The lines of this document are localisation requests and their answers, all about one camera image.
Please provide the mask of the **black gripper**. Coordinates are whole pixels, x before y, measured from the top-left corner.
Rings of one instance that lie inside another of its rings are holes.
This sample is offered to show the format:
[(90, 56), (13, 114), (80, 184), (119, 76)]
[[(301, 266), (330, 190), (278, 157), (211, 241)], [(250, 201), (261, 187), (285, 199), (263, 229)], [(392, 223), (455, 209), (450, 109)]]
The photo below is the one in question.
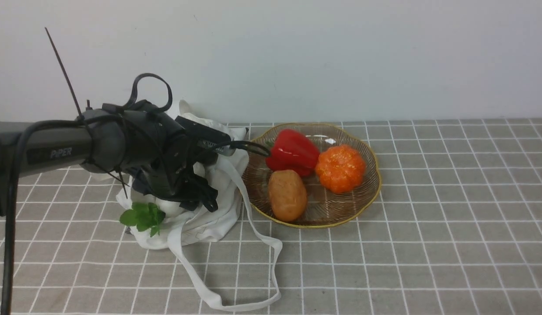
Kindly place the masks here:
[(163, 110), (146, 100), (133, 105), (102, 106), (102, 169), (125, 173), (138, 181), (140, 192), (194, 211), (218, 209), (218, 191), (193, 171), (203, 150), (198, 139)]

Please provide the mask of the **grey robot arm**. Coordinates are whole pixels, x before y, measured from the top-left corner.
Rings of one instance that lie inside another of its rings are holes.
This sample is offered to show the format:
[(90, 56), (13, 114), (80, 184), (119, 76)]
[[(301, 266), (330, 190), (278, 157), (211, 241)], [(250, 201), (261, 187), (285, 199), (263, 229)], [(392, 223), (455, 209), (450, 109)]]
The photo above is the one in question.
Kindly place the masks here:
[(216, 207), (217, 192), (193, 172), (223, 154), (226, 133), (171, 118), (146, 100), (104, 104), (76, 120), (47, 120), (0, 133), (0, 217), (14, 211), (21, 177), (79, 164), (91, 173), (125, 173), (132, 188), (157, 199)]

